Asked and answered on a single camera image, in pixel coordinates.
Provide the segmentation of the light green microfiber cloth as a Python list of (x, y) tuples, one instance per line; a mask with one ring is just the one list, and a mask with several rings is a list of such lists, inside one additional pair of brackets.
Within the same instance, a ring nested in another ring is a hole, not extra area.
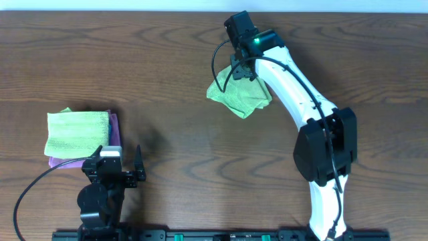
[(218, 89), (216, 81), (208, 87), (208, 99), (220, 102), (238, 117), (245, 119), (257, 108), (263, 109), (272, 101), (265, 82), (257, 77), (254, 81), (249, 78), (234, 80), (230, 77), (225, 92)]

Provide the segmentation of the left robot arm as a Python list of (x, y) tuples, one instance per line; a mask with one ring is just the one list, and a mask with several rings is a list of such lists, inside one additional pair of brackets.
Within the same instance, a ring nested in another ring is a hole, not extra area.
[(78, 194), (81, 227), (78, 240), (128, 240), (131, 231), (120, 222), (124, 193), (146, 180), (140, 146), (136, 147), (134, 170), (122, 170), (122, 147), (99, 146), (85, 159), (82, 172), (90, 185)]

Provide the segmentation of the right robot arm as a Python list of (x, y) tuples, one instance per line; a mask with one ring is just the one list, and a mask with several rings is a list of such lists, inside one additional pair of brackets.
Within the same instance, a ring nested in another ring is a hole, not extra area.
[(293, 157), (309, 183), (309, 227), (318, 240), (335, 240), (346, 231), (344, 188), (357, 159), (356, 115), (322, 96), (294, 63), (273, 30), (227, 28), (235, 49), (234, 68), (247, 65), (278, 96), (298, 129)]

